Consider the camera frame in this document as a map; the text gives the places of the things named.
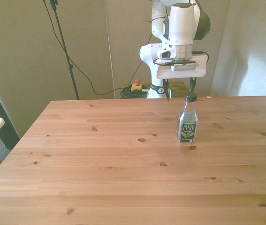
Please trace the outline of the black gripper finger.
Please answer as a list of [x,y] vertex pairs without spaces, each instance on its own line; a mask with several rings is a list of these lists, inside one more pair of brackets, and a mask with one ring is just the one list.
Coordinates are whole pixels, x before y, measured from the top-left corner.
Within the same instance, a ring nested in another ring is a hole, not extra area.
[[166,98],[169,101],[169,92],[168,92],[169,81],[168,81],[168,79],[163,79],[163,88],[164,88],[164,91],[165,91]]
[[197,78],[193,77],[190,78],[190,88],[189,88],[189,92],[193,92],[196,86],[196,82],[197,82]]

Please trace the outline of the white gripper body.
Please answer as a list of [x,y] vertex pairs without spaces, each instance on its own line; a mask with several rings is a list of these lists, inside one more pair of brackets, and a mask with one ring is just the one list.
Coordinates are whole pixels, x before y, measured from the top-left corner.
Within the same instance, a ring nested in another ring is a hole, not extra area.
[[157,79],[178,79],[203,77],[206,75],[207,55],[195,55],[188,62],[168,62],[162,64],[158,59],[156,67]]

